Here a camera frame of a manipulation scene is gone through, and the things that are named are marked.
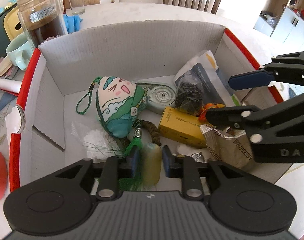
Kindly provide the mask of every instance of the green plush toy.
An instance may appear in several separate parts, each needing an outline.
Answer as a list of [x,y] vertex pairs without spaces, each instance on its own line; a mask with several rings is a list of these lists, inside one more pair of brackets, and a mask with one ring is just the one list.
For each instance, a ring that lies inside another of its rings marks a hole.
[[[92,100],[95,83],[96,109],[103,128],[113,137],[124,138],[131,131],[138,114],[146,107],[146,91],[136,84],[118,77],[97,77],[92,82],[88,93],[76,105],[78,114],[85,114]],[[80,102],[89,95],[87,108],[79,112]]]

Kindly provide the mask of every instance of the green cord loop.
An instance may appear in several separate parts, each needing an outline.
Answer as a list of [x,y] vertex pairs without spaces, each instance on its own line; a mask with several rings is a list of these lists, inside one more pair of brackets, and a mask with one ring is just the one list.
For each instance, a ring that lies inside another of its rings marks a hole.
[[[95,83],[99,82],[101,79],[102,79],[102,77],[97,77],[97,78],[95,78],[95,79],[93,80],[93,82],[92,82],[91,85],[90,85],[90,88],[88,89],[87,94],[86,94],[85,96],[83,96],[83,97],[81,98],[81,100],[79,100],[79,102],[77,103],[76,109],[75,109],[75,110],[76,110],[76,113],[84,115],[84,114],[86,113],[86,111],[89,109],[89,107],[90,107],[90,105],[91,105],[91,102],[92,102],[92,90],[94,89]],[[79,112],[79,111],[78,111],[79,104],[80,104],[80,103],[82,102],[82,100],[83,100],[85,97],[87,97],[88,95],[89,95],[89,98],[88,98],[88,105],[87,105],[87,107],[85,108],[84,111]]]

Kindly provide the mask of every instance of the yellow carton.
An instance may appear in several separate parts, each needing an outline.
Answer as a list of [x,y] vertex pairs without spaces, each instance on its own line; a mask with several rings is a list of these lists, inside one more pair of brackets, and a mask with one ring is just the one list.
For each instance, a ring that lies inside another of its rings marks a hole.
[[162,114],[159,130],[162,136],[171,140],[196,148],[205,148],[206,142],[200,125],[197,117],[166,107]]

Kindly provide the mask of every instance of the yellow cylindrical object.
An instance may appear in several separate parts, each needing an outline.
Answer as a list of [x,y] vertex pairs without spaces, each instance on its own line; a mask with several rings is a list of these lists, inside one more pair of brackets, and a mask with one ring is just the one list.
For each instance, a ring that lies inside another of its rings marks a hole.
[[148,143],[142,149],[142,177],[145,186],[154,186],[159,182],[162,162],[161,147]]

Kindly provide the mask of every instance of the green tassel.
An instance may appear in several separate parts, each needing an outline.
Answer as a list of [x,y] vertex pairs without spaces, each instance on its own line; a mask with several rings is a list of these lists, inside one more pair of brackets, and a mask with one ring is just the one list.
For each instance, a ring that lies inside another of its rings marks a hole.
[[[133,140],[128,145],[124,152],[124,156],[128,156],[131,152],[132,147],[137,146],[140,151],[142,150],[143,144],[142,144],[142,133],[141,128],[137,128],[134,133]],[[121,191],[137,191],[141,188],[142,185],[142,177],[140,172],[140,166],[141,166],[141,157],[139,158],[138,163],[138,171],[134,178],[123,178],[119,179],[119,189]]]

